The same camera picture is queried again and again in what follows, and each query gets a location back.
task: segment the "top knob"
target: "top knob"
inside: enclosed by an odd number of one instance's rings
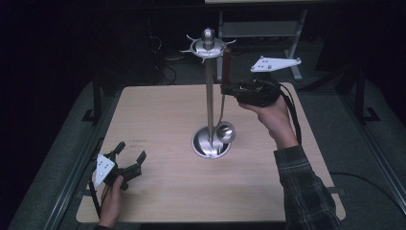
[[[214,30],[207,28],[202,34],[203,48],[212,50],[214,47]]]

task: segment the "metal spoon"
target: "metal spoon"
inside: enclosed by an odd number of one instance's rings
[[[221,77],[222,84],[229,84],[229,72],[230,72],[230,58],[231,58],[231,49],[225,48],[223,53],[223,73]],[[222,122],[223,111],[224,111],[224,101],[225,95],[221,97],[221,112],[220,119],[218,119],[217,126],[215,127],[215,135],[218,140],[224,144],[230,144],[236,138],[236,129],[229,122]]]

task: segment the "person's left hand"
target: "person's left hand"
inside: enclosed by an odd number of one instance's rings
[[[113,228],[119,220],[122,211],[122,192],[120,186],[123,184],[123,177],[119,175],[114,181],[113,187],[106,185],[101,195],[101,219],[100,226]]]

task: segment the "person's right hand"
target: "person's right hand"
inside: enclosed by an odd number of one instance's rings
[[[245,103],[239,103],[239,106],[258,114],[259,121],[265,125],[269,135],[274,138],[278,150],[299,145],[292,125],[290,125],[287,105],[282,96],[275,103],[266,107]]]
[[[99,226],[113,228],[119,220],[122,211],[122,192],[120,187],[123,184],[123,177],[119,175],[114,181],[113,187],[105,185],[101,199],[101,218]]]

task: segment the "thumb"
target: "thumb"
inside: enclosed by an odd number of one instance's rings
[[[113,184],[113,191],[119,191],[120,190],[120,187],[123,184],[123,180],[124,180],[124,178],[123,178],[122,175],[117,176],[117,178],[116,178],[116,180],[114,181],[114,184]]]

